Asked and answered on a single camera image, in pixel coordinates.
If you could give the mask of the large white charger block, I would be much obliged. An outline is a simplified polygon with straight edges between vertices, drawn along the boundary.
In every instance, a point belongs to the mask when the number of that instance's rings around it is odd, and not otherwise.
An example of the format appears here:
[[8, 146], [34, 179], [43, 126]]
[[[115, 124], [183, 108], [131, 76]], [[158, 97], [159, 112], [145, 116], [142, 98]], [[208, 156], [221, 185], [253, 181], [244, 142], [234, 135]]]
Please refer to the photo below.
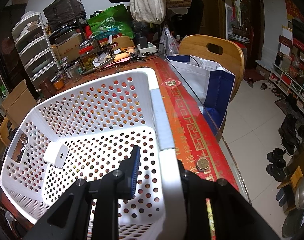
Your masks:
[[63, 168], [69, 149], [65, 144], [51, 141], [44, 153], [44, 161], [57, 168]]

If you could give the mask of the white perforated plastic basket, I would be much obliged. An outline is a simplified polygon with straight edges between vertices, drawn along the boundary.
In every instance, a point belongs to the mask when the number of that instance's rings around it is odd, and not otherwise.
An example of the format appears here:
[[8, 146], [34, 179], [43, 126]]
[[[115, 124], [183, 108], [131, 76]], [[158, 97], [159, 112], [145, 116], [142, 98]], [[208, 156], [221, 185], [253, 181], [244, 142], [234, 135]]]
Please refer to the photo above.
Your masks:
[[[63, 168], [44, 161], [51, 141], [68, 149]], [[26, 115], [5, 156], [0, 186], [29, 222], [78, 179], [95, 181], [141, 149], [136, 191], [118, 204], [122, 239], [182, 239], [186, 228], [175, 145], [151, 68], [109, 75], [60, 93]]]

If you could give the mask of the gold round coin tin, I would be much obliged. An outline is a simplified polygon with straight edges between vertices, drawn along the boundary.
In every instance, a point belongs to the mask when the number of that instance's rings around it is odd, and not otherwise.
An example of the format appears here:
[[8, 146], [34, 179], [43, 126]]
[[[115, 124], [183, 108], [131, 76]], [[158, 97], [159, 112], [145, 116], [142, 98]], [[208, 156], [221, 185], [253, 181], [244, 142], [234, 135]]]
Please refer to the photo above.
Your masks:
[[209, 161], [205, 157], [200, 157], [196, 162], [196, 167], [200, 171], [206, 171], [209, 168]]

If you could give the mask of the red patterned tablecloth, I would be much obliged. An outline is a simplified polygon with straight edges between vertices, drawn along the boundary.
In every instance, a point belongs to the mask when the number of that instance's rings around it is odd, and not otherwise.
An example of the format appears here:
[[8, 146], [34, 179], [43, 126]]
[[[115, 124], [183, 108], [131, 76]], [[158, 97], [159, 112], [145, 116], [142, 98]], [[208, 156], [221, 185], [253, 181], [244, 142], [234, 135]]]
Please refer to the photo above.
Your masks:
[[[157, 57], [153, 60], [125, 66], [120, 73], [137, 68], [151, 68], [156, 73], [160, 94], [172, 132], [176, 159], [179, 159], [187, 170], [196, 173], [203, 179], [215, 181], [219, 178], [225, 178], [231, 184], [235, 184], [234, 176], [223, 154], [223, 148], [217, 143], [196, 101], [187, 92], [182, 83], [175, 89], [169, 89], [161, 85], [168, 78], [179, 80], [172, 71], [169, 62]], [[113, 74], [117, 73], [113, 70], [108, 70], [102, 74], [85, 77], [78, 84], [69, 85], [58, 94]], [[200, 157], [205, 157], [209, 161], [209, 168], [206, 171], [200, 171], [196, 167], [196, 162]], [[28, 221], [11, 204], [4, 192], [3, 200], [18, 219]]]

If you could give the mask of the wooden chair left side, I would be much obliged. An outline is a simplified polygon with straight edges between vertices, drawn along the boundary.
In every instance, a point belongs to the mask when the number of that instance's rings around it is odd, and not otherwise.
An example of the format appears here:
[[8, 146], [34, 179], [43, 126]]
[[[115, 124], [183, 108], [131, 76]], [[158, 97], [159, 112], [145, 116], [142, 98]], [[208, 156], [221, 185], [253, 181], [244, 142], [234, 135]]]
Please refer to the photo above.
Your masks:
[[0, 139], [3, 144], [7, 147], [10, 146], [11, 140], [15, 135], [17, 127], [11, 123], [11, 121], [6, 116], [0, 125]]

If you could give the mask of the wooden chair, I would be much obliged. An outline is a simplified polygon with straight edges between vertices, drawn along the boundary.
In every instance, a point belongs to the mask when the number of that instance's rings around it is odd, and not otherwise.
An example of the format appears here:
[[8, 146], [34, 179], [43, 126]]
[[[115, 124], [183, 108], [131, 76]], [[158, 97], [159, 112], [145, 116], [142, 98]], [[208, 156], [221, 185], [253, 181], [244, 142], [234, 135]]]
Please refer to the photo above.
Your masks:
[[10, 146], [11, 140], [15, 135], [17, 127], [11, 123], [11, 121], [6, 116], [0, 125], [0, 139], [3, 144], [7, 147]]
[[237, 44], [208, 35], [190, 35], [181, 41], [179, 54], [215, 61], [232, 72], [235, 81], [231, 98], [236, 96], [245, 73], [245, 57]]

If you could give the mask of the brown cardboard box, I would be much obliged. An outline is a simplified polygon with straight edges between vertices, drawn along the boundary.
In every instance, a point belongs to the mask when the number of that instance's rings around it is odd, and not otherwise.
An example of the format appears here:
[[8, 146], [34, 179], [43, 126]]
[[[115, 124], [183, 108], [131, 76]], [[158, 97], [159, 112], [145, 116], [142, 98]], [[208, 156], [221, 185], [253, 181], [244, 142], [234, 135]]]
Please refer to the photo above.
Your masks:
[[30, 93], [26, 81], [23, 80], [3, 100], [0, 109], [13, 124], [20, 126], [29, 111], [36, 105], [35, 98]]

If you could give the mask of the white and blue shopping bag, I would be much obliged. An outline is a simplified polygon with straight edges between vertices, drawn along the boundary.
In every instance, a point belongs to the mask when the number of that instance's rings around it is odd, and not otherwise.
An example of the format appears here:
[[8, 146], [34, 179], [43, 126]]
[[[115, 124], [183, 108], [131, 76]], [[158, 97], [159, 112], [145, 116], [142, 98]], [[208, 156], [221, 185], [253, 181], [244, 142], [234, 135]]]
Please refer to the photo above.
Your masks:
[[172, 71], [196, 101], [213, 135], [218, 135], [232, 96], [235, 75], [219, 63], [197, 56], [167, 56]]

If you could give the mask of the white shoe shelf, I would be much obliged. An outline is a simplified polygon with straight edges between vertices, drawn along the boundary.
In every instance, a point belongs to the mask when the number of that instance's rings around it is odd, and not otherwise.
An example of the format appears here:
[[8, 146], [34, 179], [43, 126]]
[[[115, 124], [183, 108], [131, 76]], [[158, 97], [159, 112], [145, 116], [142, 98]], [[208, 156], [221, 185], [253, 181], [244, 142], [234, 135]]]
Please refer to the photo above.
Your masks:
[[304, 113], [304, 87], [295, 79], [284, 72], [280, 67], [273, 64], [269, 75], [272, 81], [286, 95], [292, 94], [297, 99], [297, 107]]

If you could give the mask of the red envelope sticker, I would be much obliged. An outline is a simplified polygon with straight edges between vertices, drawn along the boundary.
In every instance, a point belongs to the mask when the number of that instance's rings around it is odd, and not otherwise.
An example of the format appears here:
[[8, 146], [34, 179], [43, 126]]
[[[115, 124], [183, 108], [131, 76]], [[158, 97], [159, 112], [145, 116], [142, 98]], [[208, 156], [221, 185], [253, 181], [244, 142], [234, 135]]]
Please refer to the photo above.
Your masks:
[[172, 79], [172, 78], [168, 78], [161, 83], [162, 86], [164, 86], [166, 88], [169, 88], [169, 89], [175, 89], [180, 84], [181, 84], [181, 81], [176, 80], [176, 79]]

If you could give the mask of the wooden chair right side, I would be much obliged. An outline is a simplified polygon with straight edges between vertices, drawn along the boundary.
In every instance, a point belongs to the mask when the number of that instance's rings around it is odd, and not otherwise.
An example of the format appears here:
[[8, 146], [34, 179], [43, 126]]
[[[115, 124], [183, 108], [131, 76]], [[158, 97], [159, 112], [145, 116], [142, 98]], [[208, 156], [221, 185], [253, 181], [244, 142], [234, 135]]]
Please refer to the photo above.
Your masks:
[[190, 35], [181, 41], [179, 54], [215, 61], [232, 72], [235, 81], [231, 98], [236, 96], [245, 73], [245, 57], [237, 44], [208, 35]]

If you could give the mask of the pickle jar red lid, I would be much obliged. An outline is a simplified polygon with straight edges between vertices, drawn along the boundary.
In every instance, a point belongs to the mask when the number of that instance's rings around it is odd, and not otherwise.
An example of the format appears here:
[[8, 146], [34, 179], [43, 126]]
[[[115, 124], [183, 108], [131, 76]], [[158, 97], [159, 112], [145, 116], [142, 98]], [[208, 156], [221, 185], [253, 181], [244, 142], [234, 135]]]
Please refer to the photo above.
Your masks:
[[81, 48], [79, 50], [79, 55], [84, 71], [88, 71], [95, 68], [93, 61], [97, 57], [97, 54], [93, 46]]

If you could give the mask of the white plastic drawer tower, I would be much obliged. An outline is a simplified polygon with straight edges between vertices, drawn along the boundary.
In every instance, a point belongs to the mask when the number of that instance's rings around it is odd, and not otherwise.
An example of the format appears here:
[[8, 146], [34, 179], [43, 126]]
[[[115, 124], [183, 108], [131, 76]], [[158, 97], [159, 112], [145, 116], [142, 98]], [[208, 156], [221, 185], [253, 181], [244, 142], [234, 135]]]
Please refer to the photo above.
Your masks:
[[35, 89], [41, 81], [52, 79], [60, 65], [51, 47], [41, 13], [29, 11], [13, 27], [12, 37], [19, 58]]

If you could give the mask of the white power strip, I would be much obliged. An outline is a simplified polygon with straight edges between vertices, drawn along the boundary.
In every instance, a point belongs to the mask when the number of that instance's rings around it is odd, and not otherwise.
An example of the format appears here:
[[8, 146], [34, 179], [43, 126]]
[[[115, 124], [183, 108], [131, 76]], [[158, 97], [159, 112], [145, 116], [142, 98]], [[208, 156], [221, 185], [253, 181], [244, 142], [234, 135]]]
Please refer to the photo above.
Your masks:
[[151, 42], [148, 42], [148, 46], [146, 48], [141, 47], [140, 44], [137, 45], [137, 48], [140, 54], [145, 54], [145, 53], [153, 54], [157, 52], [156, 46]]

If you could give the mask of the green shopping bag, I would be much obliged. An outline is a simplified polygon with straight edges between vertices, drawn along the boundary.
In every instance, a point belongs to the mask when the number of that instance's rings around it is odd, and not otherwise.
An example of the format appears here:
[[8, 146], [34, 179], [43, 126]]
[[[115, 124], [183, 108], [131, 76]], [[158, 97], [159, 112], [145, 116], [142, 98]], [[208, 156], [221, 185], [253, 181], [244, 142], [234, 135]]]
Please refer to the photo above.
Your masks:
[[128, 10], [125, 5], [120, 4], [90, 17], [87, 20], [91, 32], [99, 39], [108, 38], [110, 35], [121, 34], [134, 38]]

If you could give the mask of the black bag on boxes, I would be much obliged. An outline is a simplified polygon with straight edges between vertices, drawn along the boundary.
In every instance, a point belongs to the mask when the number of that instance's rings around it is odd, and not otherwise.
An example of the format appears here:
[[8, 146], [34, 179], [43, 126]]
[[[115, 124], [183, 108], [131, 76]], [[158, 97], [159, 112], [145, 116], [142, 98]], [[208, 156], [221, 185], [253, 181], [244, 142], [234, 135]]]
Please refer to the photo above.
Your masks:
[[81, 0], [55, 0], [43, 12], [51, 32], [75, 22], [77, 18], [86, 20], [85, 8]]

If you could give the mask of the beige canvas tote bag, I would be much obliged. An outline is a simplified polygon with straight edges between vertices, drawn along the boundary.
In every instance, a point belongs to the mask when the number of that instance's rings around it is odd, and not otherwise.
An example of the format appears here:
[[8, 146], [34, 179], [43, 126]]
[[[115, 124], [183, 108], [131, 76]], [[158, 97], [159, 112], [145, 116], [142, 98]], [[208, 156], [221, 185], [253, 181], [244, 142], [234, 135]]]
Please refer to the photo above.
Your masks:
[[166, 15], [166, 1], [130, 0], [130, 12], [135, 21], [161, 24]]

